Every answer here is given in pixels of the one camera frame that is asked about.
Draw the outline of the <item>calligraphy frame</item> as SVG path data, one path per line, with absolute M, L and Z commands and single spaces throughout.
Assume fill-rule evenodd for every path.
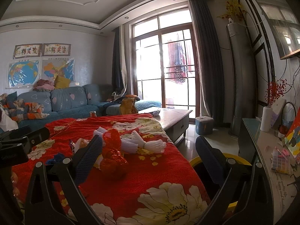
M 71 44 L 48 43 L 43 45 L 43 56 L 69 56 L 71 54 Z
M 13 53 L 13 59 L 22 59 L 27 57 L 40 57 L 42 44 L 22 44 L 16 45 Z

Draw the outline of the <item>china map poster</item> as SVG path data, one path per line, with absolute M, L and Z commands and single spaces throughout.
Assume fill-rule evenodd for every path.
M 54 82 L 57 76 L 75 81 L 75 59 L 49 58 L 42 60 L 41 79 Z

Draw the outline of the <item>colourful patchwork blanket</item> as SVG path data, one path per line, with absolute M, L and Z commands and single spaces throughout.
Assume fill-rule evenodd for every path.
M 20 123 L 23 120 L 44 119 L 49 114 L 44 113 L 44 106 L 36 102 L 26 103 L 24 99 L 9 100 L 7 94 L 1 95 L 1 110 L 4 116 Z

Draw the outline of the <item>pile of pink clothes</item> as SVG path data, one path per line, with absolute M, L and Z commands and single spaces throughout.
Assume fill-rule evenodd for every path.
M 50 92 L 54 90 L 54 83 L 49 80 L 40 79 L 33 85 L 33 91 Z

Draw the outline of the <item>grey standing air conditioner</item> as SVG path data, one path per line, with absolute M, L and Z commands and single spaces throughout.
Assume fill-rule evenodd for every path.
M 239 136 L 243 118 L 254 118 L 257 112 L 257 72 L 246 28 L 236 22 L 226 26 L 231 50 L 234 97 L 230 133 Z

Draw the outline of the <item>yellow artificial flowers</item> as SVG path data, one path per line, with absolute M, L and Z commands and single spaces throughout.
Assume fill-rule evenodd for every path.
M 226 2 L 226 12 L 217 16 L 223 20 L 232 19 L 234 22 L 242 22 L 246 10 L 239 0 L 228 0 Z

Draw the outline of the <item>round black framed mirror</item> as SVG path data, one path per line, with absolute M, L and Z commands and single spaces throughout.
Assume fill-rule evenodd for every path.
M 290 101 L 286 102 L 282 109 L 280 124 L 287 127 L 287 129 L 290 129 L 295 117 L 296 117 L 295 105 Z

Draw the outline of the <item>yellow cushion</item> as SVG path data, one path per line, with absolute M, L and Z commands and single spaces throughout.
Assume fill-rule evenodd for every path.
M 54 81 L 54 87 L 55 87 L 55 89 L 68 88 L 70 83 L 71 83 L 70 79 L 64 78 L 62 76 L 57 76 Z

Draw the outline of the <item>world map poster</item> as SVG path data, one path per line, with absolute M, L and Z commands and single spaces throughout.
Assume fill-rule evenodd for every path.
M 9 64 L 8 88 L 29 88 L 39 79 L 39 60 L 22 60 Z

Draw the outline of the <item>white printed plastic bag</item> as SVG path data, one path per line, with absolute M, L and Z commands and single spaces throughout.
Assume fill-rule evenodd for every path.
M 73 153 L 75 154 L 80 148 L 86 147 L 89 144 L 89 142 L 90 142 L 90 140 L 79 138 L 75 144 L 72 144 L 73 145 Z M 102 160 L 103 160 L 103 155 L 100 154 L 94 163 L 94 167 L 100 170 L 101 169 L 100 163 Z

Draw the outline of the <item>pastel bead box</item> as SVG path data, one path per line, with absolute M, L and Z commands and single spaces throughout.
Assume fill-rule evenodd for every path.
M 278 148 L 274 148 L 271 156 L 271 170 L 282 174 L 291 174 L 290 159 Z

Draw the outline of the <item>dark left curtain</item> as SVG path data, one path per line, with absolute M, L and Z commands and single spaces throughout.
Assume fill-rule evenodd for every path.
M 113 91 L 120 95 L 123 88 L 123 76 L 121 70 L 121 53 L 120 53 L 120 27 L 113 30 L 114 35 L 114 45 L 113 45 L 113 58 L 112 58 L 112 86 Z

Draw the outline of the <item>white foam net bundle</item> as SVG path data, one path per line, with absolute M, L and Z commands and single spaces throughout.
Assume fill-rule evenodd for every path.
M 162 140 L 144 141 L 137 131 L 121 135 L 121 150 L 126 153 L 137 153 L 138 149 L 144 149 L 152 153 L 163 153 L 166 142 Z

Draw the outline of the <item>red drink can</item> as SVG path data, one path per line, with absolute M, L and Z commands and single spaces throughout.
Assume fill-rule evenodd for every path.
M 96 116 L 97 116 L 96 111 L 91 111 L 91 112 L 89 113 L 89 116 L 90 116 L 90 117 L 96 117 Z

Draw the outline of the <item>red plastic bag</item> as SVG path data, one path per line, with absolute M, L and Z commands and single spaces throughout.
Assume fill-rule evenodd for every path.
M 100 163 L 101 171 L 106 176 L 115 179 L 125 176 L 128 170 L 128 162 L 121 153 L 121 143 L 121 141 L 108 142 L 102 148 L 103 160 Z

